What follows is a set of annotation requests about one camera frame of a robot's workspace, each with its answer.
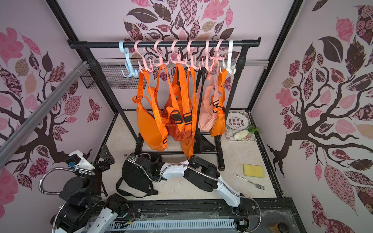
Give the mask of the orange strap bag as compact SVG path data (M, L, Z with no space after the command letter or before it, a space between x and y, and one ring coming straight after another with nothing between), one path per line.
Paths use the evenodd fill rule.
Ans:
M197 128L198 104L195 81L193 68L185 71L182 64L176 64L172 88L179 104L181 119L185 124L184 129L176 130L176 138L180 141L182 151L188 159L194 154Z

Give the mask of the dark orange backpack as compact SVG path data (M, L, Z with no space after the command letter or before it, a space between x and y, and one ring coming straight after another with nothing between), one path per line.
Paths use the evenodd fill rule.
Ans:
M168 135L176 141L183 141L192 136L192 112L189 87L182 64L176 64L173 81L169 83L169 99L162 111Z

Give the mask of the bright orange sling bag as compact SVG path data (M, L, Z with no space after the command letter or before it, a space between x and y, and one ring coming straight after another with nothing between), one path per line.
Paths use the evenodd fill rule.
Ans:
M210 130L210 135L213 137L221 136L225 132L225 108L223 104L225 102L224 83L226 81L226 77L227 70L223 70L218 76L218 84L215 87L220 94L220 99L218 104L213 107L213 110L217 112L217 118L212 129Z

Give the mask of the salmon pink sling bag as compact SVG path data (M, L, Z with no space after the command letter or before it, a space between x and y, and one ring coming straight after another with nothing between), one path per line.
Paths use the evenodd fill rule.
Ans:
M199 115L199 129L202 132L209 132L217 118L217 112L213 110L219 102L218 90L215 90L214 78L211 73L207 74L206 81L209 81L210 85L206 87L203 95L200 115Z

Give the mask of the black sling bag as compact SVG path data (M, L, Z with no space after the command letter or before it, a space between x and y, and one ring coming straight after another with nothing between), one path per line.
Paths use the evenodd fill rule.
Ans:
M204 88L205 88L205 81L207 78L207 71L205 68L201 68L198 71L197 81L196 84L199 86L199 90L196 91L198 94L197 101L198 101L198 109L197 109L197 128L195 133L195 142L193 146L193 151L195 154L203 154L208 152L215 151L215 145L210 142L207 138L206 132L206 123L205 120L202 118L203 113L205 112L205 108L203 107L204 103Z

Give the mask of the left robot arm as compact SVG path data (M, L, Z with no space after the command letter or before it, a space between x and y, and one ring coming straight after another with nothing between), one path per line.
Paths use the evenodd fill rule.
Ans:
M40 179L38 189L45 195L56 195L64 201L52 220L53 233L104 233L117 219L127 216L127 200L118 194L102 198L106 194L102 173L115 163L107 146L100 152L100 161L91 164L87 155L76 150L65 160L66 168L56 167L47 171ZM75 174L61 191L47 191L44 188L46 177L54 171Z

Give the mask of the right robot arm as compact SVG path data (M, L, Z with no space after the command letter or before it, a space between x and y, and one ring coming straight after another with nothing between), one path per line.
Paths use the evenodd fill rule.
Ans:
M250 200L254 204L253 209L257 211L259 220L252 230L246 230L247 233L256 231L261 224L262 213L259 204L253 198L245 197L231 188L220 176L215 165L198 156L193 155L182 163L165 163L161 156L157 155L153 159L150 153L124 154L123 158L126 160L126 165L139 170L139 178L130 178L127 184L148 183L149 187L152 187L152 184L162 180L183 177L203 191L217 193L232 208L248 212L245 200Z

